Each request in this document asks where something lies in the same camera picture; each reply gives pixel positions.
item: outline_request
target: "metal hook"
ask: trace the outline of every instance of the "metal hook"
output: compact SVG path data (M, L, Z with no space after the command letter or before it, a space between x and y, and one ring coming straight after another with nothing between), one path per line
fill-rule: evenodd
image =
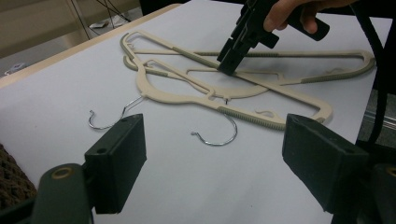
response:
M103 130L103 129L111 128L111 127L114 126L114 124L116 124L120 119L123 118L123 116L125 115L125 112L127 111L128 106L134 104L136 101L141 100L141 99L143 99L143 96L140 96L139 98L137 98L137 99L135 99L135 100L132 100L128 105L126 105L126 106L122 109L121 116L120 116L120 118L119 118L116 122L114 122L114 123L112 123L112 124L110 124L110 125L104 126L104 127L95 127L95 126L93 126L93 124L92 124L92 117L94 116L95 112L93 112L93 110L90 110L91 115L90 115L90 118L88 119L88 124L90 125L91 128L96 129L96 130Z
M225 145L231 143L235 139L236 135L238 134L238 128L236 127L236 123L235 123L235 121L233 121L233 119L231 119L226 114L223 114L223 115L225 116L226 119L228 119L231 122L231 124L233 125L233 129L234 129L233 136L229 140L222 142L222 143L212 143L212 142L206 141L199 133L191 132L191 135L196 135L201 142L203 142L204 144L206 144L208 146L212 146L212 147L222 147L222 146L225 146Z

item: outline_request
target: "floor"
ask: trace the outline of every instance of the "floor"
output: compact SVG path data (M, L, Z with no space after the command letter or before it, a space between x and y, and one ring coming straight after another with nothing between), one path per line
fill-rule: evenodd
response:
M140 8L135 8L129 12L123 14L130 21L133 21L142 16L142 11ZM113 17L111 19L107 19L105 21L100 21L103 23L107 23L106 26L102 28L91 28L90 33L92 38L95 38L98 35L102 35L112 29L114 27L118 27L123 25L125 21L120 17ZM93 24L91 27L99 26L100 22ZM31 49L24 50L17 54L8 56L6 58L0 59L0 78L3 77L5 72L16 63L25 63L27 66L33 63L37 63L42 61L52 55L55 55L63 50L66 50L68 47L62 42L62 39L54 39L42 45L36 46ZM358 136L359 140L367 141L374 125L374 115L376 109L376 91L373 90L370 96L369 104L366 108L366 115L364 116L364 120L361 125L361 130ZM385 117L384 126L382 132L377 140L377 143L381 146L386 147L396 147L396 96L389 95L387 112Z

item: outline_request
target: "clothes hanger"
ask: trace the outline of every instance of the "clothes hanger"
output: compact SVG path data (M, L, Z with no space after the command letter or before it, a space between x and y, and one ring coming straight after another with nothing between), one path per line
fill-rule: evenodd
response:
M159 46L162 46L166 49L137 49L131 43L127 41L130 36L133 35L142 35L142 37L152 41ZM126 34L121 39L121 47L124 48L133 48L133 52L135 54L163 54L163 55L183 55L188 57L198 63L202 63L208 67L217 68L219 67L219 62L212 61L204 56L219 56L219 52L217 51L190 51L187 49L183 49L178 47L168 41L162 40L157 36L151 35L148 32L138 30L132 33ZM323 50L323 51L252 51L247 54L246 57L260 57L260 58L349 58L349 59L361 59L361 66L351 69L351 68L339 68L335 69L326 74L320 74L312 77L301 77L301 78L284 78L281 73L276 71L251 71L251 70L242 70L236 71L236 73L264 73L264 74L276 74L278 75L278 81L272 81L278 85L290 85L290 84L304 84L304 83L313 83L313 82L322 82L322 81L330 81L330 80L338 80L345 78L352 78L359 76L370 69L372 69L375 65L375 57L374 55L362 49L353 49L353 50Z
M114 123L109 124L109 125L107 125L107 126L103 126L103 127L96 127L95 125L92 124L92 118L94 117L95 112L94 112L93 110L90 110L91 115L90 115L90 118L88 119L88 125L90 125L90 127L93 128L93 129L95 129L95 130L104 130L104 129L111 128L111 127L113 127L118 121L120 121L121 119L123 119L123 117L124 117L124 115L125 115L125 112L126 112L127 110L129 110L129 109L131 109L132 107L138 105L138 104L141 102L142 99L143 99L143 97L142 97L142 96L139 96L137 99L132 100L130 103L128 103L128 105L126 105L126 106L122 109L122 112L121 112L121 115L120 115L120 118L119 118L119 119L117 119Z
M190 52L188 50L176 47L176 46L170 44L169 42L163 41L160 38L150 35L143 31L136 31L134 33L126 34L120 41L121 47L124 49L124 52L128 55L128 57L124 57L124 63L128 67L130 67L134 70L137 70L138 76L136 79L136 83L138 85L138 88L142 91L143 94L147 95L148 97L150 97L154 100L157 100L157 101L160 101L163 103L172 103L172 104L196 103L196 104L200 104L200 105L205 105L205 106L217 109L219 111L223 111L225 114L229 114L231 116L234 116L234 117L237 117L240 119L245 119L248 121L259 123L263 126L267 126L267 127L271 127L271 128L275 128L275 129L279 129L279 130L284 129L285 120L281 119L273 111L266 111L266 113L264 113L264 114L266 114L265 116L259 116L258 113L252 114L251 112L240 110L239 108L234 108L234 107L230 108L228 106L217 105L215 102L213 102L209 99L210 97L215 96L216 91L215 91L214 87L208 86L205 83L203 83L191 76L187 76L186 74L182 74L180 72L170 73L170 72L159 71L159 70L147 67L147 63L142 63L142 62L140 62L140 60L138 60L134 50L132 50L130 48L130 46L131 46L130 43L128 43L128 41L127 41L127 39L131 35L136 35L136 34L143 35L145 38L148 38L148 39L154 41L155 43L160 44L163 47L172 49L179 54L182 54L190 59L193 59L199 63L205 64L205 65L211 67L211 68L206 68L206 70L207 69L213 70L214 68L216 68L218 66L218 63L211 62L208 59L205 59L202 56L200 56L194 52ZM156 51L151 50L151 51L145 51L145 52L155 53ZM169 54L170 51L166 51L166 52L162 51L160 53ZM329 57L335 57L334 56L335 53L333 53L333 54L327 53L327 54L330 55ZM297 54L289 52L289 53L285 53L284 56L285 55L296 56ZM316 56L320 55L321 57L324 57L323 54L318 54L317 52L299 53L298 55L299 56L308 55L309 57L312 57L313 55L316 55ZM370 54L365 53L364 51L352 52L352 53L349 52L348 54L342 54L339 57L360 57L360 58L363 58L363 66L361 66L360 68L358 68L357 70L354 70L354 71L347 71L347 72L343 72L343 73L340 73L340 72L331 73L331 74L325 75L325 78L315 77L315 78L310 78L309 80L312 82L312 81L320 81L320 80L323 81L323 80L329 80L329 79L334 80L337 78L352 77L352 76L361 74L364 71L367 71L374 65L374 61L370 58ZM173 77L173 78L177 78L177 79L186 80L189 83L193 83L192 86L194 86L194 88L205 92L206 96L203 98L201 97L199 99L196 97L195 98L194 97L186 98L186 96L174 95L174 94L167 93L164 91L159 91L159 90L155 89L152 85L149 84L149 81L146 78L147 72L150 72L155 75L161 75L164 77ZM279 76L280 78L278 79L278 83L274 84L274 83L270 83L265 80L261 80L257 77L250 76L249 72L245 72L245 73L237 72L236 76L259 84L260 86L263 87L263 89L261 89L261 91L266 91L268 89L271 89L273 91L277 91L279 93L287 95L293 99L296 99L296 100L305 102L309 105L313 105L314 107L317 107L319 109L319 112L316 115L314 115L312 117L312 119L316 119L319 122L323 122L332 113L332 109L327 103L322 102L322 101L315 99L313 97L301 94L296 91L291 91L289 89L281 88L279 86L279 84L286 85L286 84L294 84L294 83L304 83L307 81L307 79L305 79L305 78L302 78L299 81L296 81L296 80L290 81L290 80L283 78L282 76Z

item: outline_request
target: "hand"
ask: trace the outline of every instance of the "hand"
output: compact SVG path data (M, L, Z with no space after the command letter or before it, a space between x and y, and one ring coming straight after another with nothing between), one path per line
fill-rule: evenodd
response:
M273 32L275 29L283 30L288 26L286 19L290 13L300 5L303 5L303 12L300 22L309 34L314 34L317 29L315 16L325 8L345 7L358 0L279 0L276 2L264 21L264 30Z

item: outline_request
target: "brown textured object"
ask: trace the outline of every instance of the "brown textured object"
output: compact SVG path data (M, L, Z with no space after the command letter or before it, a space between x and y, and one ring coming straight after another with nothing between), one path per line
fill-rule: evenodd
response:
M35 185L0 144L0 210L36 194Z

